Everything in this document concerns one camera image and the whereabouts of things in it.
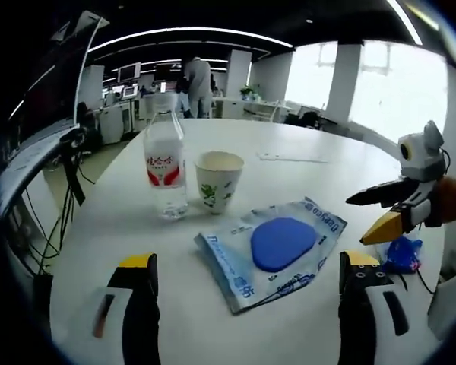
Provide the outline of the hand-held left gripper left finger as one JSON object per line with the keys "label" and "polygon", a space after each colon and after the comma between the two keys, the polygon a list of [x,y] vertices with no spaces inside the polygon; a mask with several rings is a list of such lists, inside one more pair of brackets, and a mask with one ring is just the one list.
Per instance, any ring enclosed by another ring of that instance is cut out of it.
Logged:
{"label": "hand-held left gripper left finger", "polygon": [[123,259],[90,298],[88,364],[159,364],[157,255]]}

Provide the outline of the person's right hand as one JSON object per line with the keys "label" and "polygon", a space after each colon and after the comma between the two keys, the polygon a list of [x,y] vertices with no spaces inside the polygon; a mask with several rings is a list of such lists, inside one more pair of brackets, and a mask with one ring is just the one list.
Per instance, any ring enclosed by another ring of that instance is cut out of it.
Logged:
{"label": "person's right hand", "polygon": [[442,177],[433,189],[432,212],[435,222],[446,224],[456,221],[456,179]]}

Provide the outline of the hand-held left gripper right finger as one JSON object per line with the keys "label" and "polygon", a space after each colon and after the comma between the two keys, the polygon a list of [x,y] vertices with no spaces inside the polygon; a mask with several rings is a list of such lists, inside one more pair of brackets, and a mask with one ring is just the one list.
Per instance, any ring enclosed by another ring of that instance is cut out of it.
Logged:
{"label": "hand-held left gripper right finger", "polygon": [[414,364],[407,291],[378,260],[361,252],[340,254],[339,364]]}

